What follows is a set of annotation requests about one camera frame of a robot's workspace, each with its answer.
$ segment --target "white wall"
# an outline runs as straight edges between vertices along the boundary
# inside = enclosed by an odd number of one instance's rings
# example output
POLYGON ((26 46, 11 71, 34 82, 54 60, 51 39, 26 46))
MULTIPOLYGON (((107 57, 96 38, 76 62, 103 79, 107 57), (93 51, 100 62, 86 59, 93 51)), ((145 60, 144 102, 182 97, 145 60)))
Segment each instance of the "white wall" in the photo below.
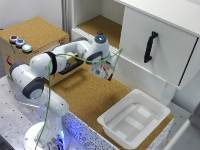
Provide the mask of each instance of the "white wall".
POLYGON ((177 91, 173 102, 182 108, 192 112, 200 102, 200 71, 186 84, 183 89, 177 91))
POLYGON ((0 28, 39 16, 62 29, 61 0, 0 0, 0 28))

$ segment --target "black handle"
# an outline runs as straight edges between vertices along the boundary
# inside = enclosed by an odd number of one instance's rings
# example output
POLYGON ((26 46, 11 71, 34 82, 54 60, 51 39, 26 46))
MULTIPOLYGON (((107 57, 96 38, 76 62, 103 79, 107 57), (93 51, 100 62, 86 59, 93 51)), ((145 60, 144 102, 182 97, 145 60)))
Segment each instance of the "black handle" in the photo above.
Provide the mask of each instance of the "black handle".
POLYGON ((59 73, 62 74, 62 75, 65 75, 68 72, 74 70, 75 68, 77 68, 78 66, 80 66, 84 63, 82 60, 79 60, 79 59, 76 59, 76 58, 75 58, 75 60, 77 61, 77 63, 75 63, 75 64, 73 64, 72 66, 69 66, 69 67, 66 66, 65 69, 63 71, 59 72, 59 73))
POLYGON ((147 63, 152 59, 152 57, 150 56, 151 48, 152 48, 152 45, 153 45, 153 39, 155 39, 157 36, 158 36, 158 33, 153 31, 151 36, 149 37, 149 40, 147 42, 146 52, 145 52, 145 55, 144 55, 144 63, 147 63))

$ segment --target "brown table surface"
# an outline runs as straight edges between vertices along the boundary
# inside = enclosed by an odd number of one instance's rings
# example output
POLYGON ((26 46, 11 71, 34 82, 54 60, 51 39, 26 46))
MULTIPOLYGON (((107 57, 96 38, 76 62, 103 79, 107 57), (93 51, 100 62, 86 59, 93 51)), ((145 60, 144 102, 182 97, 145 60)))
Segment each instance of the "brown table surface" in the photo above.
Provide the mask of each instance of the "brown table surface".
MULTIPOLYGON (((104 133, 97 118, 131 92, 131 89, 115 79, 110 82, 90 74, 89 65, 84 64, 82 69, 54 85, 52 90, 68 102, 72 113, 116 147, 123 149, 104 133)), ((172 119, 173 115, 167 116, 137 150, 145 150, 172 119)))

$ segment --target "cabinet handle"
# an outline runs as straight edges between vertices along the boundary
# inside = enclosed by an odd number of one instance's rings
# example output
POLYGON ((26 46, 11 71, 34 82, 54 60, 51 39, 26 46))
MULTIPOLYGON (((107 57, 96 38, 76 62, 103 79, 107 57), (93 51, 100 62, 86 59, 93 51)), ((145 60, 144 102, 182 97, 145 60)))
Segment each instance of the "cabinet handle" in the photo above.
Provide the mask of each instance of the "cabinet handle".
POLYGON ((151 48, 152 48, 152 45, 153 45, 153 39, 156 38, 157 36, 158 36, 158 33, 153 31, 151 36, 149 37, 149 40, 147 42, 146 52, 145 52, 145 55, 144 55, 144 63, 147 63, 152 59, 152 57, 150 56, 151 48))

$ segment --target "cork board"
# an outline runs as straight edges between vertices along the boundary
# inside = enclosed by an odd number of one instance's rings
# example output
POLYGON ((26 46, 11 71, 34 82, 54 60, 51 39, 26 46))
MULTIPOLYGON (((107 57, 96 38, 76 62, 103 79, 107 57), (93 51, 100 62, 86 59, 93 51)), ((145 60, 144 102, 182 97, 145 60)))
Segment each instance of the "cork board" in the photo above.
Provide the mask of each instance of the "cork board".
POLYGON ((122 26, 103 16, 98 16, 77 26, 85 32, 96 36, 98 31, 108 38, 110 45, 119 48, 122 26))
MULTIPOLYGON (((90 74, 89 65, 84 64, 82 69, 54 85, 52 90, 68 102, 72 113, 120 150, 123 149, 104 133, 97 118, 131 92, 131 89, 114 79, 110 82, 90 74)), ((172 119, 173 115, 166 117, 137 150, 145 150, 172 119)))
POLYGON ((35 17, 0 31, 0 37, 9 43, 9 38, 17 35, 34 50, 42 48, 68 34, 40 17, 35 17))

